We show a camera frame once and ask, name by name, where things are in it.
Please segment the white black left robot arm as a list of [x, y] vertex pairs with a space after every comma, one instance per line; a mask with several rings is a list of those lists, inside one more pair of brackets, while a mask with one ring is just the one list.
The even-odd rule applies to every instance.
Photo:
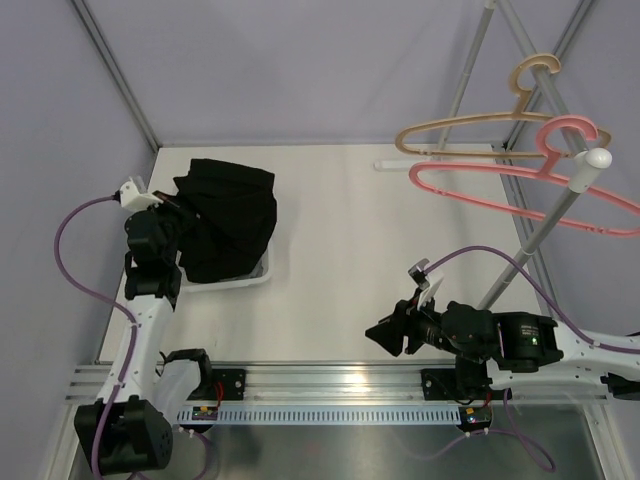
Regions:
[[215, 385], [203, 350], [175, 351], [156, 366], [181, 288], [179, 243], [196, 215], [160, 191], [141, 193], [132, 184], [112, 198], [131, 213], [124, 226], [125, 301], [113, 304], [127, 330], [95, 401], [74, 418], [97, 479], [165, 468], [183, 405], [189, 396], [208, 396]]

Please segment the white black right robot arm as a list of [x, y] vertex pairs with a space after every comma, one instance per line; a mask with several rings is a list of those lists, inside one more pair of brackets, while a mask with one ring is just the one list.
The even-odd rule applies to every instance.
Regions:
[[492, 391], [588, 385], [620, 400], [639, 398], [639, 356], [628, 347], [611, 350], [580, 338], [550, 317], [527, 312], [493, 313], [450, 302], [439, 313], [433, 302], [399, 301], [365, 336], [394, 357], [422, 346], [455, 358], [453, 386], [459, 401], [483, 400]]

